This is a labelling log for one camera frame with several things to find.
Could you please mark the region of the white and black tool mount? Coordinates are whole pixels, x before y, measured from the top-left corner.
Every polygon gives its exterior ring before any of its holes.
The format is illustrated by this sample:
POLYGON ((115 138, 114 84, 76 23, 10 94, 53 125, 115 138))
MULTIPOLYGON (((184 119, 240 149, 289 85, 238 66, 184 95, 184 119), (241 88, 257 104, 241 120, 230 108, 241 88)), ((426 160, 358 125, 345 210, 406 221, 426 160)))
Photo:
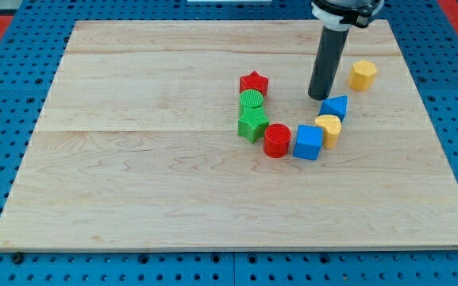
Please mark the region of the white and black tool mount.
POLYGON ((312 14, 332 31, 367 28, 383 8, 383 0, 311 0, 312 14))

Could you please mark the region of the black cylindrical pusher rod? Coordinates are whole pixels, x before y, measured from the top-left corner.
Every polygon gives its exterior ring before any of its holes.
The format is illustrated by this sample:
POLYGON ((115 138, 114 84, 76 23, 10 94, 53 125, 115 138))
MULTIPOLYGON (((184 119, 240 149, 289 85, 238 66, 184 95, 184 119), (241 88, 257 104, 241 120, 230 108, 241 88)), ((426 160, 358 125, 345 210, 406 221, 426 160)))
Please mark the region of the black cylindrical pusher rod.
POLYGON ((322 28, 308 89, 312 99, 325 100, 329 97, 347 37, 348 30, 322 28))

